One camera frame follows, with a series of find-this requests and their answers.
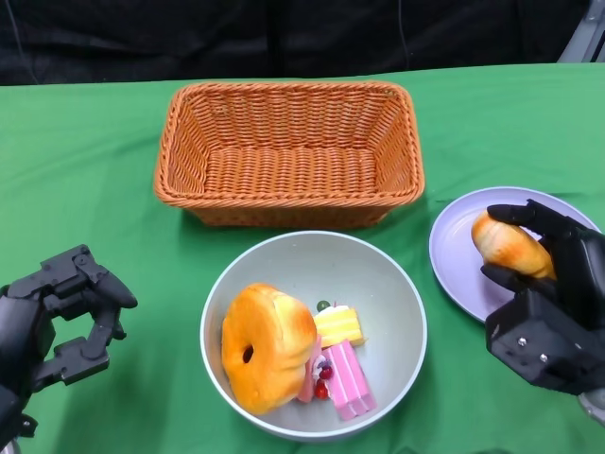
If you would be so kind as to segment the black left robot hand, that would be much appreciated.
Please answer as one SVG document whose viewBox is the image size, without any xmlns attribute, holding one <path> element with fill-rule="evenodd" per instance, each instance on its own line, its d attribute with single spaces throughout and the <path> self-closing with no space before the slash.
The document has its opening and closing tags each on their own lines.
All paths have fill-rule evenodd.
<svg viewBox="0 0 605 454">
<path fill-rule="evenodd" d="M 107 369 L 107 347 L 126 337 L 121 310 L 137 305 L 85 245 L 45 260 L 38 271 L 1 287 L 1 386 L 29 396 Z M 85 314 L 94 322 L 90 334 L 54 346 L 53 320 Z"/>
</svg>

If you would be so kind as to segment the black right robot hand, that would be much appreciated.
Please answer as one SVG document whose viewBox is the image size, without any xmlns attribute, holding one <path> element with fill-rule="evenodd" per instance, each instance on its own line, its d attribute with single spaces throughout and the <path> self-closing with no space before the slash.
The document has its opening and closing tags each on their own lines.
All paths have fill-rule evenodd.
<svg viewBox="0 0 605 454">
<path fill-rule="evenodd" d="M 494 204 L 472 227 L 481 271 L 513 292 L 485 321 L 486 347 L 533 386 L 604 386 L 604 235 L 545 205 Z"/>
</svg>

